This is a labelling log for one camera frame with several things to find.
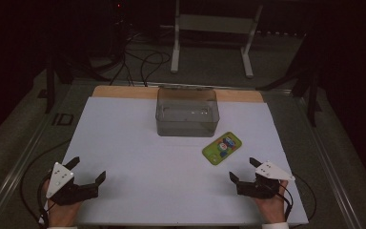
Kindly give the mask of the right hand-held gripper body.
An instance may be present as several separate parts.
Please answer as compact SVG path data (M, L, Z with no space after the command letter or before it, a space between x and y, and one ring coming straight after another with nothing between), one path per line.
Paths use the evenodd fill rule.
M239 180L236 183L236 191L239 195L251 198L273 198L278 194L281 180L295 180L295 176L287 173L271 161L266 161L255 168L254 182Z

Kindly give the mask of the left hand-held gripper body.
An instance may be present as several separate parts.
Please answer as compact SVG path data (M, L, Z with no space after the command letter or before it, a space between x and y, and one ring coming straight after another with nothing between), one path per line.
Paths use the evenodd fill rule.
M52 168L46 198L58 205L72 205L98 197L96 183L77 185L74 183L74 172L65 165L55 162Z

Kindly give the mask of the green snack packet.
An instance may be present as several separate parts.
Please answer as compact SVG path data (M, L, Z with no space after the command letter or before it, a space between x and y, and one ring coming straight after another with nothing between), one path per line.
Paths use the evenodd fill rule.
M202 155L214 166L233 154L242 146L242 141L232 132L227 132L202 150Z

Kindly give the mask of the clear plastic container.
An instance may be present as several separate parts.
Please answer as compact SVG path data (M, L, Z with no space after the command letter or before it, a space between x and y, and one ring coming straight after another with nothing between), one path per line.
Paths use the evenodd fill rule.
M220 119L216 92L162 87L157 92L155 119L161 136L214 136Z

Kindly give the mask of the person's left hand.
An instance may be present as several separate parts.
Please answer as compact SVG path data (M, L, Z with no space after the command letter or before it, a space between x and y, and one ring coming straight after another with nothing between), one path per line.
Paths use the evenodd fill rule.
M72 205L57 205L51 199L47 200L50 208L49 216L49 227L50 226L71 226L75 224L77 214L82 206L81 202L74 203Z

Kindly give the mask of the person's right hand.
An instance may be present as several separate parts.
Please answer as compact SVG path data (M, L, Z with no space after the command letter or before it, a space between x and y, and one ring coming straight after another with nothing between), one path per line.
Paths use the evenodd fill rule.
M287 180L281 180L278 194L273 198L254 198L254 202L266 223L273 224L287 221L285 217L283 199L287 185Z

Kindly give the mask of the white table mat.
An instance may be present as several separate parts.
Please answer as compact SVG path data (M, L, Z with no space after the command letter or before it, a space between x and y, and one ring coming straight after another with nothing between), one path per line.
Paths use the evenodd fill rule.
M241 147L218 165L202 154L208 137L160 136L153 99L88 99L64 156L77 156L77 184L107 175L97 198L83 203L80 225L256 225L254 203L237 194L229 175L254 179L250 158L288 171L270 109L265 103L221 102L216 135L234 133Z

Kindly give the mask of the black metal stand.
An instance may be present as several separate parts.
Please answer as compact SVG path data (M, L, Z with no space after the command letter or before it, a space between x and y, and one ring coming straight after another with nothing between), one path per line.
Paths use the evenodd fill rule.
M307 33L285 75L270 84L256 87L256 89L267 92L295 79L291 95L302 97L305 93L309 93L306 115L310 124L315 127L319 67L324 53L325 48L321 44L321 40L311 32Z
M49 52L47 55L46 88L38 95L39 98L45 98L47 101L46 114L55 104L55 77L58 77L62 84L71 84L73 81L67 56L61 52Z

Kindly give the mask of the white metal stand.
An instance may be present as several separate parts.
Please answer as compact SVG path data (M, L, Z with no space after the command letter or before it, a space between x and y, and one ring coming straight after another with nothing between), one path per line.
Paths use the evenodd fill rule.
M250 60L250 48L252 46L254 35L257 29L259 18L263 10L263 4L258 3L254 16L245 18L211 16L211 15L195 15L195 14L181 14L180 0L175 0L174 13L174 42L173 54L171 62L171 72L177 73L179 69L180 57L180 31L209 31L209 32L225 32L247 34L247 43L240 49L242 63L244 67L245 76L247 78L254 77L254 71Z

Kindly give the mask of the metal floor rail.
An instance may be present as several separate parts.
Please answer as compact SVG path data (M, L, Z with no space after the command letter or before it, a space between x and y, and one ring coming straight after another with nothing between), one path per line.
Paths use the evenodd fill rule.
M74 128L55 126L58 114L77 115L71 103L74 85L60 85L55 104L46 114L47 101L36 85L0 126L0 229L37 229L38 185L53 163L64 158Z
M323 140L320 137L317 128L312 126L308 116L306 115L306 102L302 97L294 97L293 101L301 115L302 121L307 126L310 136L313 139L313 143L317 150L317 157L320 161L325 176L328 179L332 192L335 196L335 200L348 226L348 229L362 229L360 220L356 215L356 211L349 200L348 194L346 193L343 184L341 183L341 180L336 172L336 168L328 155L328 151L324 146Z

